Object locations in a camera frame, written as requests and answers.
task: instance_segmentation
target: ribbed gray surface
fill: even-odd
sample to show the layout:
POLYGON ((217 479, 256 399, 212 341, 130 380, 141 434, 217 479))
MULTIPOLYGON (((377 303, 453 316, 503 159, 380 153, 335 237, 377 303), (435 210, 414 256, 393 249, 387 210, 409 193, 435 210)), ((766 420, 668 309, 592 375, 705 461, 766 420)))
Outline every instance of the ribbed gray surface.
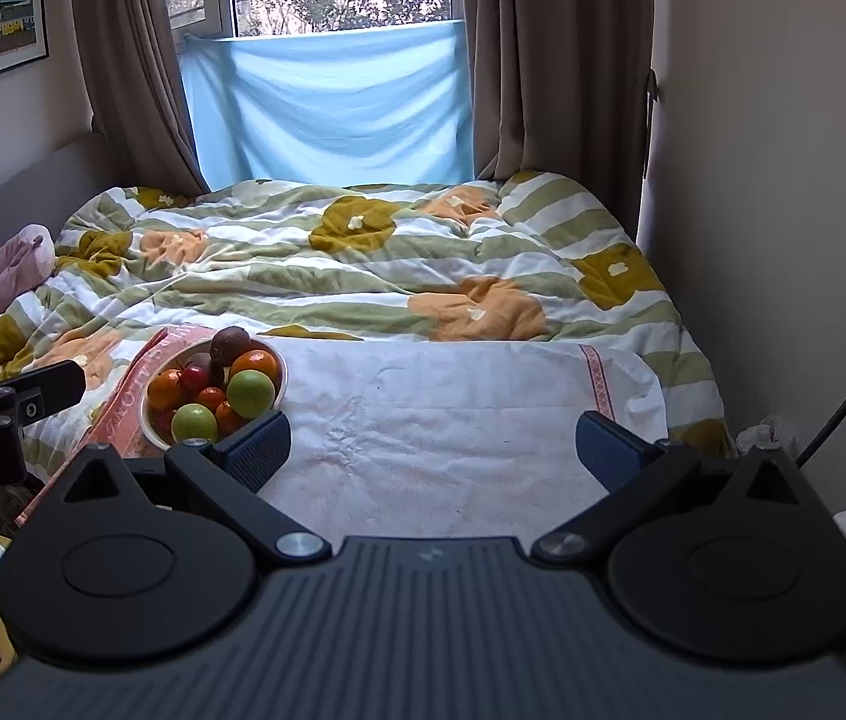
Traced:
POLYGON ((846 720, 837 661, 681 661, 621 627, 585 576, 518 549, 350 538, 272 576, 241 624, 178 661, 109 675, 23 662, 0 681, 0 720, 846 720))

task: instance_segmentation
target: blue cloth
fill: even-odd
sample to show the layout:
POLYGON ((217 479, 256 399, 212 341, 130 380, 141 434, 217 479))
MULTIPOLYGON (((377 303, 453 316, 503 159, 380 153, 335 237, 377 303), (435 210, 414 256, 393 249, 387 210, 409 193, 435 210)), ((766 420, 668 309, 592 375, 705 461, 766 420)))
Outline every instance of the blue cloth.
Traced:
POLYGON ((473 179, 463 22, 266 38, 189 38, 180 57, 213 189, 473 179))

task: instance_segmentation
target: gray wall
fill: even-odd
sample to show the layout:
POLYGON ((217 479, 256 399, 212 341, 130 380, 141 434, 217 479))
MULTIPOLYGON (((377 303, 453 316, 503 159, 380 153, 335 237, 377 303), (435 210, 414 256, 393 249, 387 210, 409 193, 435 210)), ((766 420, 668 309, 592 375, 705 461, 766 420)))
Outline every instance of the gray wall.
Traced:
MULTIPOLYGON (((735 428, 846 394, 846 0, 658 0, 641 244, 735 428)), ((846 422, 807 466, 846 507, 846 422)))
POLYGON ((70 0, 45 0, 50 58, 0 76, 0 184, 90 128, 70 0))

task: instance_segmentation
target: gray headboard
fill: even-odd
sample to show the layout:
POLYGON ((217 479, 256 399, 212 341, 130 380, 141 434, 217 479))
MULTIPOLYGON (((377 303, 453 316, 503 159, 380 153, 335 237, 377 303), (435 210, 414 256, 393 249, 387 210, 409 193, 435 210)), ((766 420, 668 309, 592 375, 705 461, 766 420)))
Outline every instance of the gray headboard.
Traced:
POLYGON ((87 133, 0 186, 0 246, 28 224, 56 235, 91 197, 125 186, 103 135, 87 133))

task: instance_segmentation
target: metal screw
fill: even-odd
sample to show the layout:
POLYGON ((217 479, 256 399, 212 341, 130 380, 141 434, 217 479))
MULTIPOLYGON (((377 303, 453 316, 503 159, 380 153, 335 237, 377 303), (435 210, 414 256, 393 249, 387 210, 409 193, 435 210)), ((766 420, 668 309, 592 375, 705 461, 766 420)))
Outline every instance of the metal screw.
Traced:
POLYGON ((578 533, 547 533, 536 545, 547 557, 573 557, 586 549, 586 539, 578 533))
POLYGON ((276 549, 287 557, 312 557, 323 548, 315 533, 285 533, 276 539, 276 549))

